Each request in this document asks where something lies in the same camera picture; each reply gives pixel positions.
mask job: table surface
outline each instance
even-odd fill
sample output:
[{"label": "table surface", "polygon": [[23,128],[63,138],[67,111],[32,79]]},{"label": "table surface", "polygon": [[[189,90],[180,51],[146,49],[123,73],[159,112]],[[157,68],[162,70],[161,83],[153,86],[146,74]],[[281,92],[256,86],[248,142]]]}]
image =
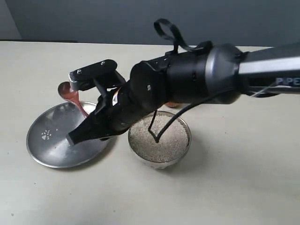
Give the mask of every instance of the table surface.
[{"label": "table surface", "polygon": [[[295,95],[243,96],[232,105],[188,111],[182,118],[192,131],[190,151],[165,171],[142,165],[127,134],[73,169],[47,168],[30,157],[27,131],[38,115],[63,102],[56,90],[69,71],[113,59],[128,79],[134,64],[171,48],[0,42],[0,224],[299,224]],[[80,95],[96,102],[98,92]]]}]

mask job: brown spoon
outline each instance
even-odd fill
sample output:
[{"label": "brown spoon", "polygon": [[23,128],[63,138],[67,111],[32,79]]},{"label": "brown spoon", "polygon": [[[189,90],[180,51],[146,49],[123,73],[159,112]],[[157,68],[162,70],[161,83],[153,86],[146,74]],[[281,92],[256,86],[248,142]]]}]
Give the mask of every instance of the brown spoon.
[{"label": "brown spoon", "polygon": [[70,82],[66,81],[58,86],[58,94],[66,101],[73,103],[82,112],[84,117],[87,117],[87,112],[83,109],[79,101],[79,93],[71,89]]}]

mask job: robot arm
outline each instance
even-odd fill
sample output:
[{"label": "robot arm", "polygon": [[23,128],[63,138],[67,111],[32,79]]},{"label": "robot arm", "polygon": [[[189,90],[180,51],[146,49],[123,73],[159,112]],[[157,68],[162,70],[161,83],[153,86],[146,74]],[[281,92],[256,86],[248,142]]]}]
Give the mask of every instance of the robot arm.
[{"label": "robot arm", "polygon": [[[113,60],[70,73],[74,90],[97,87],[101,93],[95,111],[68,134],[71,144],[123,134],[168,101],[191,103],[192,108],[201,103],[230,104],[241,94],[265,98],[300,93],[300,43],[256,52],[241,52],[230,44],[213,46],[210,41],[192,48],[167,20],[154,25],[160,36],[173,41],[174,50],[134,65],[127,82]],[[179,46],[186,51],[178,53]]]}]

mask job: silver metal plate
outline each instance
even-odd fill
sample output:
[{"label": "silver metal plate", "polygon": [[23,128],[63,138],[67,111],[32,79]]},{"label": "silver metal plate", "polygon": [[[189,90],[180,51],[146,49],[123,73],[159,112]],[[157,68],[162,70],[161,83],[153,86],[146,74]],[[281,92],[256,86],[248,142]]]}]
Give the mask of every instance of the silver metal plate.
[{"label": "silver metal plate", "polygon": [[[81,102],[87,113],[96,105]],[[57,105],[40,115],[31,125],[26,139],[30,155],[40,164],[52,168],[70,168],[93,159],[105,149],[109,140],[89,140],[70,146],[66,134],[84,117],[71,103]]]}]

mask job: gray wall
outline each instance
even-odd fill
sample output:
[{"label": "gray wall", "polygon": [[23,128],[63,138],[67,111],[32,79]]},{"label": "gray wall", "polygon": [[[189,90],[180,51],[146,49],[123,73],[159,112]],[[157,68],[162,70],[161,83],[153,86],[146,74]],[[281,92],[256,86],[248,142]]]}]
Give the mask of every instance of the gray wall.
[{"label": "gray wall", "polygon": [[167,44],[168,18],[186,41],[276,46],[298,41],[300,0],[7,0],[24,39]]},{"label": "gray wall", "polygon": [[15,25],[5,0],[0,0],[0,40],[20,38],[20,33]]}]

